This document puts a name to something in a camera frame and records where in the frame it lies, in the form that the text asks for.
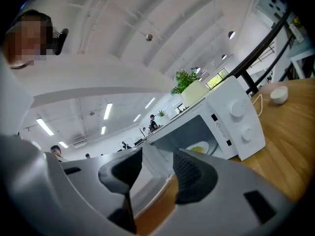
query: potted plant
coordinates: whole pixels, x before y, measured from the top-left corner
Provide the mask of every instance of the potted plant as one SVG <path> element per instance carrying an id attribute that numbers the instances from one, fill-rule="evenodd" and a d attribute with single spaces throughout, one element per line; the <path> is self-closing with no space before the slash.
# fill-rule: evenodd
<path id="1" fill-rule="evenodd" d="M 157 113 L 157 116 L 158 117 L 160 117 L 160 120 L 161 120 L 161 123 L 163 124 L 163 125 L 166 125 L 166 124 L 168 124 L 170 121 L 171 121 L 171 119 L 169 118 L 169 116 L 165 113 L 165 111 L 159 111 L 158 113 Z"/>
<path id="2" fill-rule="evenodd" d="M 199 81 L 194 68 L 190 74 L 183 70 L 177 71 L 175 80 L 177 86 L 171 90 L 171 94 L 180 94 L 187 107 L 193 105 L 209 92 L 209 89 Z"/>

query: green plant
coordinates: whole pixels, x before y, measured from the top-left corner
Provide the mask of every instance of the green plant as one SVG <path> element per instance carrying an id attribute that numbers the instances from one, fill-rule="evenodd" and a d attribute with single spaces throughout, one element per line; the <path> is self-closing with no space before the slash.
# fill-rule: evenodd
<path id="1" fill-rule="evenodd" d="M 158 112 L 158 113 L 157 113 L 157 116 L 158 116 L 158 117 L 163 117 L 163 116 L 165 116 L 165 111 L 162 110 L 162 111 Z"/>
<path id="2" fill-rule="evenodd" d="M 177 71 L 175 79 L 178 82 L 178 85 L 172 89 L 171 93 L 176 94 L 182 93 L 191 83 L 199 80 L 194 71 L 192 71 L 190 74 L 188 74 L 186 71 Z"/>

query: person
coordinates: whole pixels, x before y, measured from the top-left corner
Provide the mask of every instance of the person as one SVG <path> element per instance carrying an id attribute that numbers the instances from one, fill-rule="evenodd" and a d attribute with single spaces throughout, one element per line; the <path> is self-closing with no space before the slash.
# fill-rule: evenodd
<path id="1" fill-rule="evenodd" d="M 143 132 L 144 132 L 145 136 L 148 136 L 151 134 L 150 130 L 146 129 L 145 127 L 143 128 Z"/>
<path id="2" fill-rule="evenodd" d="M 123 149 L 129 149 L 131 148 L 128 144 L 126 144 L 125 142 L 122 142 L 123 144 Z"/>
<path id="3" fill-rule="evenodd" d="M 150 121 L 150 125 L 151 125 L 151 128 L 153 130 L 156 130 L 159 128 L 159 126 L 157 125 L 157 123 L 154 121 L 154 115 L 150 115 L 150 118 L 151 118 L 151 121 Z"/>
<path id="4" fill-rule="evenodd" d="M 53 48 L 51 18 L 36 10 L 28 10 L 15 19 L 1 46 L 3 57 L 11 69 L 22 69 Z"/>
<path id="5" fill-rule="evenodd" d="M 53 145 L 51 148 L 50 148 L 50 152 L 52 152 L 54 155 L 58 156 L 58 157 L 61 157 L 61 149 L 58 145 Z"/>

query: white container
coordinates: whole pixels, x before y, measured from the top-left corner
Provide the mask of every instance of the white container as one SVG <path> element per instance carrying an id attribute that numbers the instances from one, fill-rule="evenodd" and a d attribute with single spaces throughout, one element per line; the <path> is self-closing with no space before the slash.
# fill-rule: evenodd
<path id="1" fill-rule="evenodd" d="M 168 115 L 164 115 L 163 117 L 160 118 L 160 121 L 162 125 L 166 125 L 171 121 L 171 119 Z"/>
<path id="2" fill-rule="evenodd" d="M 276 104 L 283 104 L 286 102 L 288 98 L 288 90 L 287 87 L 282 86 L 273 90 L 270 94 L 271 100 Z"/>
<path id="3" fill-rule="evenodd" d="M 186 107 L 192 106 L 209 92 L 209 88 L 199 80 L 191 83 L 183 92 L 182 98 Z"/>

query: white bowl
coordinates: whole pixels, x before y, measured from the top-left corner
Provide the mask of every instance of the white bowl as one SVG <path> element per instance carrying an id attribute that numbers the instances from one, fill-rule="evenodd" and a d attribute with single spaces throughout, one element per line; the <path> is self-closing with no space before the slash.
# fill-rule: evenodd
<path id="1" fill-rule="evenodd" d="M 286 102 L 288 98 L 288 90 L 287 87 L 282 86 L 273 90 L 270 94 L 271 100 L 276 104 L 283 104 Z"/>

